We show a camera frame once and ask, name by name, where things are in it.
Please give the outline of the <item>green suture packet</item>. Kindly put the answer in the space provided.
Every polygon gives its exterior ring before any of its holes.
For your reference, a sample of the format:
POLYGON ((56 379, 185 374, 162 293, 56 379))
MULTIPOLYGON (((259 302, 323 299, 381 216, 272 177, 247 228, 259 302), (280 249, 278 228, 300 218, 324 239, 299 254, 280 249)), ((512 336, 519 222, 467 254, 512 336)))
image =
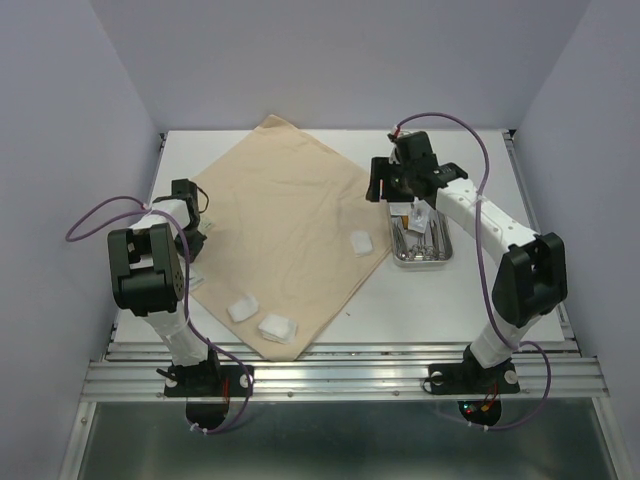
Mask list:
POLYGON ((198 270, 196 269, 190 270, 189 277, 188 277, 190 291, 193 291, 199 288, 205 281, 206 281, 206 278, 198 270))

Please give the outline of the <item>stainless steel tray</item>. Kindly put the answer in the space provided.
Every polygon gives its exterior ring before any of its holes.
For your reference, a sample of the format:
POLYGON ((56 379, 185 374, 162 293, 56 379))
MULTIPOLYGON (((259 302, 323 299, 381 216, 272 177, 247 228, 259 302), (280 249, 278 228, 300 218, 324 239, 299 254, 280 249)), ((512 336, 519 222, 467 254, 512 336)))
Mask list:
POLYGON ((441 229, 441 233, 442 233, 442 237, 443 237, 443 243, 445 245, 445 249, 446 249, 446 255, 447 255, 447 259, 445 261, 438 261, 437 259, 435 259, 431 252, 427 249, 428 247, 428 242, 425 240, 425 233, 422 234, 424 236, 424 240, 423 240, 423 245, 424 245, 424 259, 422 261, 409 261, 409 262, 405 262, 405 261, 401 261, 397 256, 396 256, 396 250, 395 250, 395 241, 394 241, 394 237, 393 237, 393 226, 394 225, 398 225, 398 226, 402 226, 401 224, 401 220, 400 217, 401 216, 391 216, 390 212, 389 212, 389 205, 391 203, 388 204, 387 210, 388 210, 388 220, 389 220, 389 230, 390 230, 390 235, 391 235, 391 251, 392 251, 392 258, 393 261, 401 268, 404 269, 408 269, 408 270, 426 270, 426 269, 431 269, 431 268, 436 268, 439 267, 443 264, 445 264, 446 262, 448 262, 452 257, 453 257, 453 246, 452 246, 452 242, 451 242, 451 238, 450 238, 450 232, 449 232, 449 227, 448 227, 448 223, 447 223, 447 219, 445 218, 445 216, 439 212, 437 212, 436 210, 434 210, 433 208, 431 208, 425 201, 416 201, 416 202, 411 202, 411 203, 407 203, 412 205, 424 205, 424 206, 429 206, 430 207, 430 218, 436 218, 439 222, 439 227, 441 229))

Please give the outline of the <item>green printed gauze bag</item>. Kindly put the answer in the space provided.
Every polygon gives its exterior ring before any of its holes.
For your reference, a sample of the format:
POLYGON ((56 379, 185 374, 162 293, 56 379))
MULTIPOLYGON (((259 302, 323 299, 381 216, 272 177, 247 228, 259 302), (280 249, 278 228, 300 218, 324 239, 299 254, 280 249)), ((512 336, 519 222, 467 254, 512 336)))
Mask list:
POLYGON ((213 222, 211 220, 209 220, 204 216, 200 218, 199 231, 201 233, 206 233, 212 226, 213 226, 213 222))

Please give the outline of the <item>small clear needle packet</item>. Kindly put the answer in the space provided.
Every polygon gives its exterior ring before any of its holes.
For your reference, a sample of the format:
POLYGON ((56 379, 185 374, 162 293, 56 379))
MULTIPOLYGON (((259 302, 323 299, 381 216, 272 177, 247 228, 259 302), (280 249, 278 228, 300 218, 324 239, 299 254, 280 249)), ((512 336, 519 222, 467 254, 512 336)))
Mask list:
POLYGON ((411 210, 411 205, 407 203, 391 203, 389 205, 389 212, 391 216, 408 216, 411 210))

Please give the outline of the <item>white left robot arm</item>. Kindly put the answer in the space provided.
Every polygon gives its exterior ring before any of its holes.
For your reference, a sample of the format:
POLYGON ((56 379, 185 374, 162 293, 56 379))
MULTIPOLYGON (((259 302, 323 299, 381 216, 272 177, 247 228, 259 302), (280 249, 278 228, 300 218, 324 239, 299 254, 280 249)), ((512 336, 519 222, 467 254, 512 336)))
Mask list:
POLYGON ((171 194, 156 198, 141 220, 107 235, 114 300, 142 318, 160 337, 175 367, 190 367, 188 382, 199 393, 215 392, 223 371, 189 326, 185 269, 202 251, 198 195, 189 179, 171 182, 171 194))

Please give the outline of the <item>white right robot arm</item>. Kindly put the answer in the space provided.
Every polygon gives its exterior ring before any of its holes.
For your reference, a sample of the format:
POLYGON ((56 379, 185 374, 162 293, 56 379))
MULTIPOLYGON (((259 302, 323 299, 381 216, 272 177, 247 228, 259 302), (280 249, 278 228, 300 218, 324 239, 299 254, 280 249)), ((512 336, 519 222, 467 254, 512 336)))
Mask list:
POLYGON ((392 144, 389 156, 371 160, 367 201, 426 202, 474 239, 479 260, 490 257, 498 267, 493 286, 483 290, 489 322, 469 347, 472 359, 460 366, 463 384, 482 390, 531 326, 566 299, 564 242, 517 222, 457 164, 439 163, 427 133, 395 137, 392 144))

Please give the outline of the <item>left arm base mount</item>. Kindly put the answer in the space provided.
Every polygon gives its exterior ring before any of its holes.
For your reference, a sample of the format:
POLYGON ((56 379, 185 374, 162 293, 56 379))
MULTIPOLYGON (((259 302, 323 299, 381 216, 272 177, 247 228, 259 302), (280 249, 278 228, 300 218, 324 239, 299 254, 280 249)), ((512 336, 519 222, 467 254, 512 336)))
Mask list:
POLYGON ((216 351, 197 365, 156 370, 164 380, 163 395, 184 399, 190 430, 204 436, 226 433, 240 423, 253 395, 254 372, 253 365, 234 356, 231 364, 221 364, 216 351))

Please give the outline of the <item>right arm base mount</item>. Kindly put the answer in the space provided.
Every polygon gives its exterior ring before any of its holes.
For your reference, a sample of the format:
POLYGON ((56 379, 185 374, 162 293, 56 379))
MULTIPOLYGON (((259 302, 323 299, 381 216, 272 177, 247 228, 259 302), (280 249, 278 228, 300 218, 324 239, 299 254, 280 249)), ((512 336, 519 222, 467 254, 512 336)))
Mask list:
POLYGON ((421 388, 429 394, 458 395, 458 409, 472 425, 496 427, 502 415, 503 394, 520 392, 518 375, 511 358, 497 366, 483 368, 467 347, 459 363, 436 363, 428 367, 421 388))

